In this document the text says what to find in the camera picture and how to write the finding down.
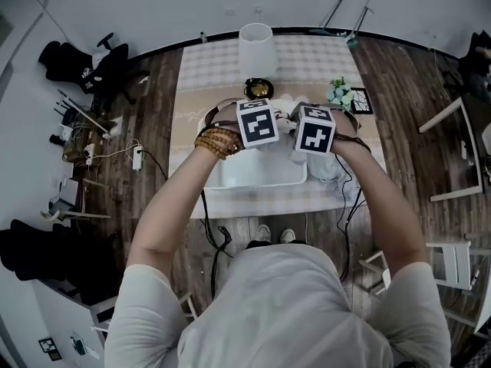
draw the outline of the wooden floor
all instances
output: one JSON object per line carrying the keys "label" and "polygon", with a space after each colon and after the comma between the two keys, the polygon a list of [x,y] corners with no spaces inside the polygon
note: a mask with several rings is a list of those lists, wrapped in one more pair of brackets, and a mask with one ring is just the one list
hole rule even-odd
{"label": "wooden floor", "polygon": [[[460,141],[466,137],[459,116],[449,117],[424,135],[417,132],[420,125],[449,103],[443,95],[436,63],[442,69],[452,71],[455,71],[456,63],[435,57],[433,52],[372,38],[359,38],[359,45],[352,49],[352,54],[375,112],[387,173],[419,215],[427,240],[460,240],[466,233],[491,231],[489,198],[484,195],[436,203],[428,200],[431,195],[471,186],[474,180],[468,162],[460,158]],[[181,57],[182,50],[176,50],[141,61],[140,67],[151,72],[150,79],[143,84],[136,80],[130,87],[132,95],[139,99],[136,105],[127,104],[121,96],[114,101],[110,116],[124,116],[124,134],[110,140],[104,154],[124,149],[130,139],[136,138],[167,171],[173,100]],[[128,157],[120,154],[102,163],[97,179],[111,189],[105,195],[93,192],[89,195],[89,205],[104,209],[112,218],[94,223],[94,227],[101,236],[113,233],[121,236],[122,245],[115,249],[123,267],[138,218],[162,185],[163,176],[149,156],[144,160],[143,169],[135,173]],[[270,226],[274,239],[279,237],[282,229],[293,228],[297,238],[306,239],[325,251],[341,272],[346,259],[344,236],[336,229],[341,213],[339,209],[307,215],[214,220],[213,228],[218,240],[216,226],[227,227],[233,239],[228,249],[232,255],[254,238],[261,223]],[[376,281],[358,266],[358,259],[375,249],[366,206],[358,209],[348,231],[351,270],[344,289],[354,312],[366,317],[374,302],[360,285],[366,287]],[[478,238],[473,244],[489,247],[491,241]],[[178,294],[193,292],[199,311],[211,302],[209,280],[213,255],[201,222],[191,221],[174,262],[173,283]],[[222,255],[219,276],[229,262],[230,259]],[[443,306],[453,305],[454,310],[466,314],[472,314],[479,303],[470,297],[456,300],[457,294],[451,289],[442,288],[441,296]],[[469,334],[469,328],[452,320],[449,320],[449,328],[455,352]]]}

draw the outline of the lamp shade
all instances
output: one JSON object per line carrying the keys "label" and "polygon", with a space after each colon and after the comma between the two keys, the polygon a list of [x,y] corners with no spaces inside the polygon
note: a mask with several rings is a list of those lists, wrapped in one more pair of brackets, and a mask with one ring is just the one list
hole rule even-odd
{"label": "lamp shade", "polygon": [[246,78],[268,77],[278,69],[273,30],[263,23],[251,23],[239,31],[239,66]]}

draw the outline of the person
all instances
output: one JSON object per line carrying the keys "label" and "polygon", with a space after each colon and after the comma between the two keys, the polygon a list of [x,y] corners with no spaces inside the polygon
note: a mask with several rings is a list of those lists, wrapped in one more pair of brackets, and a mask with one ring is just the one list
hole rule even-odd
{"label": "person", "polygon": [[[333,115],[336,131],[354,137],[349,119]],[[218,120],[236,120],[235,108]],[[448,367],[450,335],[417,216],[370,152],[351,141],[334,140],[331,151],[358,178],[392,279],[369,320],[351,312],[323,251],[255,243],[188,325],[170,287],[171,264],[220,151],[230,148],[227,133],[238,132],[227,128],[210,136],[215,146],[198,145],[145,209],[109,326],[106,368]],[[283,236],[294,239],[292,231]]]}

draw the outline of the white t-shirt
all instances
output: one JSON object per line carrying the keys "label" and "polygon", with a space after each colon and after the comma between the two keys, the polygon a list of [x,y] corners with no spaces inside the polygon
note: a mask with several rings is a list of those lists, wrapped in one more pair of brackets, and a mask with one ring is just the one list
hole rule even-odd
{"label": "white t-shirt", "polygon": [[450,335],[426,263],[399,270],[366,322],[348,306],[331,259],[308,245],[242,252],[216,299],[187,325],[160,271],[124,274],[106,368],[448,367]]}

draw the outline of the white sneaker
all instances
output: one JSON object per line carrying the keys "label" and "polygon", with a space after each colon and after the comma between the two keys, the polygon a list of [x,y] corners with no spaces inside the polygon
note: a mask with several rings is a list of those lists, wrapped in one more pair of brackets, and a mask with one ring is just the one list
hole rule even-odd
{"label": "white sneaker", "polygon": [[281,244],[286,244],[289,242],[293,242],[296,239],[297,238],[295,237],[295,232],[293,231],[293,229],[288,228],[283,231],[282,236],[279,238],[279,242]]}
{"label": "white sneaker", "polygon": [[269,227],[265,224],[260,225],[258,231],[255,233],[254,239],[258,242],[271,242],[271,231]]}

